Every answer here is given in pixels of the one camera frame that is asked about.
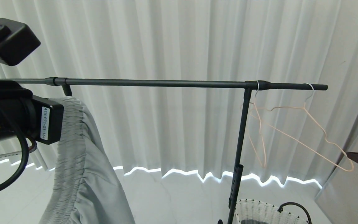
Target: basket handle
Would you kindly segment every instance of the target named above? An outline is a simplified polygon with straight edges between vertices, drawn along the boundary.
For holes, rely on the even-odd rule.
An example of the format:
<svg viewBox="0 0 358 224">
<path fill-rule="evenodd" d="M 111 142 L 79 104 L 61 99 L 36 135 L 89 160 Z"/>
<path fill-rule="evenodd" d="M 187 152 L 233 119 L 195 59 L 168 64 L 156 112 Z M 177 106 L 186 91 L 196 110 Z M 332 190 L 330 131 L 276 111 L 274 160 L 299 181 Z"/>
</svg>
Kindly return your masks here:
<svg viewBox="0 0 358 224">
<path fill-rule="evenodd" d="M 278 212 L 281 213 L 283 211 L 283 207 L 286 206 L 286 205 L 296 205 L 300 208 L 302 208 L 302 210 L 306 213 L 306 216 L 307 216 L 307 220 L 308 220 L 308 223 L 311 224 L 311 218 L 310 218 L 310 215 L 309 213 L 307 212 L 307 210 L 300 204 L 296 203 L 296 202 L 287 202 L 287 203 L 284 203 L 282 205 L 280 205 L 280 207 L 278 208 Z"/>
</svg>

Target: clothes hanger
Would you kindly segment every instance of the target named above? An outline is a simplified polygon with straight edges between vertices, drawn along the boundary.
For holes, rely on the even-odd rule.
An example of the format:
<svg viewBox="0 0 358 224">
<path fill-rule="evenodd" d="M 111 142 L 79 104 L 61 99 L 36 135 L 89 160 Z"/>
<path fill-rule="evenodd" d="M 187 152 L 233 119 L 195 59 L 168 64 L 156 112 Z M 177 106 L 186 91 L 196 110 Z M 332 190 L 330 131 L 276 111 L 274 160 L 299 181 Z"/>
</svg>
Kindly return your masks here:
<svg viewBox="0 0 358 224">
<path fill-rule="evenodd" d="M 258 83 L 258 88 L 257 88 L 256 93 L 255 93 L 255 96 L 254 96 L 254 102 L 250 102 L 250 104 L 253 105 L 253 108 L 250 110 L 250 113 L 249 113 L 249 114 L 250 114 L 253 118 L 255 118 L 255 119 L 257 119 L 257 120 L 259 121 L 259 136 L 260 136 L 261 139 L 262 139 L 263 154 L 264 154 L 264 164 L 262 164 L 262 162 L 261 162 L 261 160 L 260 160 L 260 157 L 258 156 L 257 150 L 256 150 L 255 147 L 254 147 L 254 144 L 253 144 L 252 139 L 251 139 L 251 137 L 250 137 L 250 132 L 248 132 L 248 138 L 250 139 L 250 143 L 251 143 L 251 145 L 252 145 L 252 147 L 253 147 L 253 149 L 254 149 L 254 152 L 255 152 L 255 154 L 256 154 L 256 156 L 257 156 L 257 159 L 258 159 L 260 165 L 261 165 L 263 168 L 266 167 L 266 148 L 265 148 L 265 146 L 264 146 L 264 140 L 263 140 L 263 136 L 262 136 L 262 134 L 261 134 L 261 129 L 262 129 L 261 126 L 262 126 L 262 123 L 263 123 L 263 124 L 266 124 L 266 125 L 268 125 L 268 126 L 270 126 L 271 128 L 277 130 L 278 132 L 280 132 L 280 133 L 282 133 L 282 134 L 284 134 L 284 135 L 290 137 L 291 139 L 297 141 L 297 142 L 300 143 L 301 145 L 303 145 L 303 146 L 305 146 L 306 148 L 312 150 L 315 154 L 319 155 L 319 156 L 322 157 L 323 159 L 325 159 L 325 160 L 327 160 L 328 162 L 332 163 L 334 166 L 336 166 L 336 167 L 338 167 L 338 168 L 340 168 L 340 169 L 342 169 L 342 170 L 344 170 L 344 171 L 347 171 L 347 172 L 352 172 L 352 171 L 354 170 L 353 161 L 347 157 L 346 152 L 345 152 L 340 146 L 338 146 L 336 143 L 333 143 L 333 142 L 328 141 L 328 139 L 327 139 L 327 132 L 323 129 L 323 127 L 316 121 L 316 119 L 314 119 L 314 117 L 313 117 L 313 116 L 307 111 L 307 109 L 305 108 L 305 107 L 306 107 L 306 102 L 307 102 L 307 100 L 314 95 L 314 88 L 313 88 L 312 85 L 310 85 L 310 84 L 307 83 L 308 85 L 311 86 L 311 89 L 313 90 L 313 92 L 312 92 L 312 94 L 311 94 L 310 96 L 308 96 L 308 97 L 305 99 L 303 107 L 277 106 L 277 107 L 273 107 L 273 108 L 271 108 L 271 109 L 267 109 L 267 108 L 265 108 L 265 107 L 257 107 L 257 105 L 256 105 L 256 95 L 257 95 L 257 93 L 258 93 L 258 91 L 259 91 L 259 82 L 257 81 L 257 83 Z M 320 153 L 318 153 L 318 152 L 315 151 L 314 149 L 312 149 L 312 148 L 310 148 L 309 146 L 305 145 L 304 143 L 300 142 L 299 140 L 297 140 L 297 139 L 294 138 L 293 136 L 290 136 L 289 134 L 287 134 L 287 133 L 285 133 L 285 132 L 283 132 L 283 131 L 277 129 L 276 127 L 274 127 L 274 126 L 268 124 L 267 122 L 265 122 L 263 119 L 260 118 L 258 109 L 264 109 L 264 110 L 267 110 L 268 112 L 271 112 L 271 111 L 273 111 L 273 110 L 275 110 L 275 109 L 280 109 L 280 108 L 290 108 L 290 109 L 304 110 L 304 111 L 306 112 L 307 116 L 308 116 L 310 119 L 312 119 L 312 120 L 314 121 L 314 123 L 324 132 L 324 140 L 325 140 L 325 142 L 327 142 L 327 143 L 329 143 L 329 144 L 331 144 L 331 145 L 334 145 L 334 146 L 336 146 L 338 149 L 340 149 L 341 152 L 342 152 L 342 154 L 344 154 L 344 156 L 350 161 L 352 168 L 351 168 L 351 169 L 345 169 L 345 168 L 343 168 L 343 167 L 337 165 L 336 163 L 334 163 L 334 162 L 332 162 L 331 160 L 327 159 L 325 156 L 321 155 Z M 256 111 L 257 117 L 255 117 L 255 116 L 252 114 L 252 111 L 253 111 L 253 110 Z"/>
</svg>

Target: clothes rack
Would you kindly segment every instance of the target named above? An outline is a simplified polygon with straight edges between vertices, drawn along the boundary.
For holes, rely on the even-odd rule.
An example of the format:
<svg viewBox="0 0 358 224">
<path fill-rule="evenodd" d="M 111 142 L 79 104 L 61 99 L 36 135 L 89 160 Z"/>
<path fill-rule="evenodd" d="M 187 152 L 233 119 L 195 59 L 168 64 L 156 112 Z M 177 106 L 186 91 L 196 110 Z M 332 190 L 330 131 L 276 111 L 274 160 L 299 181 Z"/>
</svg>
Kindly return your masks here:
<svg viewBox="0 0 358 224">
<path fill-rule="evenodd" d="M 154 86 L 154 87 L 191 87 L 191 88 L 242 88 L 244 89 L 243 109 L 241 112 L 240 130 L 237 141 L 236 158 L 234 160 L 234 170 L 232 187 L 229 197 L 229 217 L 228 224 L 233 223 L 234 212 L 236 209 L 237 196 L 240 189 L 243 165 L 240 164 L 241 152 L 243 148 L 244 133 L 246 130 L 248 108 L 250 97 L 253 90 L 268 89 L 293 89 L 293 90 L 315 90 L 325 91 L 327 85 L 306 84 L 306 83 L 273 83 L 268 81 L 179 81 L 179 80 L 131 80 L 131 79 L 91 79 L 91 78 L 19 78 L 11 79 L 19 84 L 46 84 L 50 86 L 62 86 L 66 96 L 72 96 L 70 85 L 93 85 L 93 86 Z"/>
</svg>

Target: white basket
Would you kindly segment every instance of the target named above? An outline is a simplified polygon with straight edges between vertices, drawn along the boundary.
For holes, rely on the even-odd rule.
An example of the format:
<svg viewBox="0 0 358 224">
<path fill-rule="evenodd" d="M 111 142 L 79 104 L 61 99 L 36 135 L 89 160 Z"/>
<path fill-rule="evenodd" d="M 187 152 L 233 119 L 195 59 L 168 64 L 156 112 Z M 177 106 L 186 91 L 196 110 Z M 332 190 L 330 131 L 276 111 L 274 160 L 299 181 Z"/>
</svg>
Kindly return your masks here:
<svg viewBox="0 0 358 224">
<path fill-rule="evenodd" d="M 278 212 L 278 208 L 259 200 L 240 199 L 237 201 L 235 214 L 239 224 L 308 224 L 307 220 L 285 210 Z"/>
</svg>

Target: floor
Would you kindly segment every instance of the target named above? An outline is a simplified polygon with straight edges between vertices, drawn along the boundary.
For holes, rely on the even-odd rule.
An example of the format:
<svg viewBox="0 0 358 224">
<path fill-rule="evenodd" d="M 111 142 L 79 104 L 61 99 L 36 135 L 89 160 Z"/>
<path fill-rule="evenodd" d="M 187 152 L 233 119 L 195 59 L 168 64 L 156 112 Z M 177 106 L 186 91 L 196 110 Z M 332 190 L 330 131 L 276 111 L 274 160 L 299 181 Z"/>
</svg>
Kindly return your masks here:
<svg viewBox="0 0 358 224">
<path fill-rule="evenodd" d="M 0 164 L 0 183 L 9 177 L 17 166 Z M 161 178 L 159 171 L 148 173 L 135 170 L 124 175 L 116 169 L 126 191 L 137 224 L 215 224 L 227 220 L 230 176 L 221 180 L 208 177 L 200 180 L 197 174 L 170 173 Z M 28 167 L 23 176 L 0 193 L 0 224 L 38 223 L 53 187 L 54 171 Z M 330 224 L 314 202 L 319 191 L 315 183 L 300 184 L 287 181 L 281 187 L 275 181 L 261 187 L 257 180 L 243 180 L 239 198 L 261 200 L 274 205 L 294 201 L 304 205 L 312 222 Z M 286 210 L 305 217 L 298 207 Z"/>
</svg>

